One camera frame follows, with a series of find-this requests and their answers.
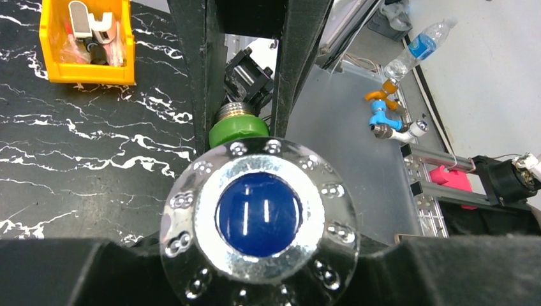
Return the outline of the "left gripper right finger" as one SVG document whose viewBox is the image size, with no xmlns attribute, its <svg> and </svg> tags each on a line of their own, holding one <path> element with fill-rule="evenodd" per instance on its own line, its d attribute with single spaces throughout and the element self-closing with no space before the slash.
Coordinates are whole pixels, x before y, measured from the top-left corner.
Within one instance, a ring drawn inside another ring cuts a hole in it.
<svg viewBox="0 0 541 306">
<path fill-rule="evenodd" d="M 540 238 L 415 238 L 365 253 L 338 305 L 540 305 Z"/>
</svg>

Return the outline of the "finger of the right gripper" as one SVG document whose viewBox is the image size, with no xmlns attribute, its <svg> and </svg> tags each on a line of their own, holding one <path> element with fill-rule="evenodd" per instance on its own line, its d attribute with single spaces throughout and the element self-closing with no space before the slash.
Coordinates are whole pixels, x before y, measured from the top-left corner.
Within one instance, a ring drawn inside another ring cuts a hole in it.
<svg viewBox="0 0 541 306">
<path fill-rule="evenodd" d="M 168 2 L 188 71 L 196 153 L 209 149 L 209 131 L 224 98 L 227 48 L 216 1 Z"/>
<path fill-rule="evenodd" d="M 284 137 L 290 114 L 315 63 L 332 1 L 287 1 L 279 38 L 270 133 Z"/>
</svg>

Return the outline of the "green water faucet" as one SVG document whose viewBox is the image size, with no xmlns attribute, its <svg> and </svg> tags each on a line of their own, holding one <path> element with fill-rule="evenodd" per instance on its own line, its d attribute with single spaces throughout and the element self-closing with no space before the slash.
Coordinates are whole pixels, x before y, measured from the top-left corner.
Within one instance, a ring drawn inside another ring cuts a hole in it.
<svg viewBox="0 0 541 306">
<path fill-rule="evenodd" d="M 247 103 L 223 105 L 209 141 L 161 218 L 161 262 L 181 303 L 336 305 L 360 251 L 337 171 L 311 149 L 271 137 Z"/>
</svg>

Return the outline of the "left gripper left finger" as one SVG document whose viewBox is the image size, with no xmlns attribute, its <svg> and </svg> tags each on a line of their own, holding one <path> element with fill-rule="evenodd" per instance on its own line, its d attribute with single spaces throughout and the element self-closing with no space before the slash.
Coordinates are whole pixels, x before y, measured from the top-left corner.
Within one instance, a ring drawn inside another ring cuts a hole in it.
<svg viewBox="0 0 541 306">
<path fill-rule="evenodd" d="M 1 241 L 1 305 L 180 305 L 158 239 Z"/>
</svg>

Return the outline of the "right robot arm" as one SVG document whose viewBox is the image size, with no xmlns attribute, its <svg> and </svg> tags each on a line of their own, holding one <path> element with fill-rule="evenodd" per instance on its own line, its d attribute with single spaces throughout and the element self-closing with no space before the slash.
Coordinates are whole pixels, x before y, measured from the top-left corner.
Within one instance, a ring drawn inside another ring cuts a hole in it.
<svg viewBox="0 0 541 306">
<path fill-rule="evenodd" d="M 315 63 L 331 1 L 169 1 L 188 71 L 195 149 L 211 146 L 219 110 L 245 103 L 255 113 L 272 105 L 270 134 L 283 137 L 290 114 Z M 250 48 L 227 59 L 229 34 L 267 38 L 275 66 L 257 64 Z"/>
</svg>

